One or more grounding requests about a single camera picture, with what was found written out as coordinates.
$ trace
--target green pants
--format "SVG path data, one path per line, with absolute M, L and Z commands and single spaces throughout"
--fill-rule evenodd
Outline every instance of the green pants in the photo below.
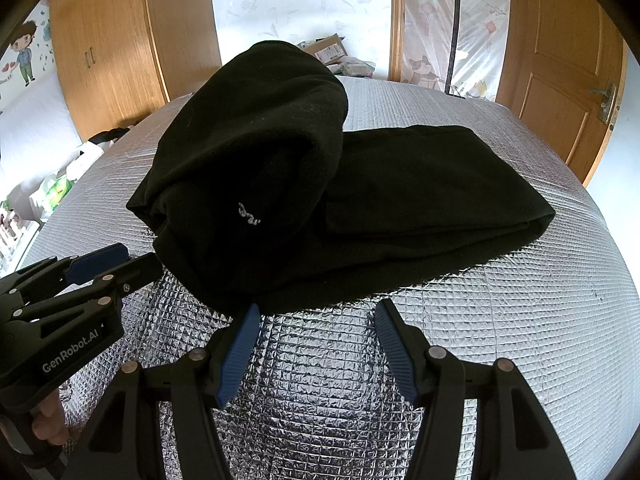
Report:
M 25 83 L 29 82 L 29 78 L 33 79 L 33 71 L 31 70 L 31 63 L 20 66 L 20 73 L 22 74 L 22 78 Z

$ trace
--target cartoon boy's hair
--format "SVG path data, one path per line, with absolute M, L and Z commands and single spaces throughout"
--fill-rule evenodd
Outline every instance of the cartoon boy's hair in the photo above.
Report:
M 12 35 L 11 43 L 13 43 L 15 40 L 19 40 L 21 37 L 26 36 L 27 34 L 31 35 L 31 41 L 33 41 L 33 37 L 36 34 L 36 28 L 38 27 L 36 26 L 36 22 L 34 22 L 33 20 L 23 23 L 20 28 L 15 31 L 15 34 Z

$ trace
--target embroidered logo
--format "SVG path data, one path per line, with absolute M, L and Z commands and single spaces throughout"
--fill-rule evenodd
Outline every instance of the embroidered logo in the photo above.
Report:
M 242 218 L 246 218 L 246 221 L 250 225 L 258 225 L 260 223 L 260 221 L 257 218 L 254 218 L 254 216 L 251 213 L 248 213 L 246 211 L 246 209 L 244 208 L 241 202 L 238 202 L 238 212 L 240 213 L 240 216 Z

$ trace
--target cartoon boy wall decal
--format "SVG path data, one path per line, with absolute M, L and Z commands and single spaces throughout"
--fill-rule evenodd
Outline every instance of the cartoon boy wall decal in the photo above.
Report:
M 20 73 L 24 79 L 25 86 L 29 86 L 29 79 L 35 81 L 33 70 L 31 70 L 31 49 L 29 45 L 36 34 L 36 28 L 36 23 L 33 21 L 23 23 L 22 26 L 16 30 L 11 40 L 11 50 L 18 53 L 17 62 L 11 71 L 13 72 L 17 66 L 20 66 Z

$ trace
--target metal screw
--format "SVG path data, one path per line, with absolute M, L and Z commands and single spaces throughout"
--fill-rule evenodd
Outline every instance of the metal screw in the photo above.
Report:
M 498 359 L 498 368 L 500 368 L 500 370 L 502 370 L 503 372 L 511 372 L 511 370 L 513 370 L 514 368 L 514 365 L 513 362 L 509 359 L 501 357 L 500 359 Z
M 202 361 L 207 356 L 204 348 L 194 348 L 189 352 L 189 359 L 192 361 Z
M 429 355 L 434 359 L 444 359 L 447 351 L 442 346 L 432 346 L 429 348 Z
M 120 367 L 120 370 L 122 370 L 126 374 L 135 372 L 137 369 L 138 369 L 138 363 L 135 361 L 127 361 Z

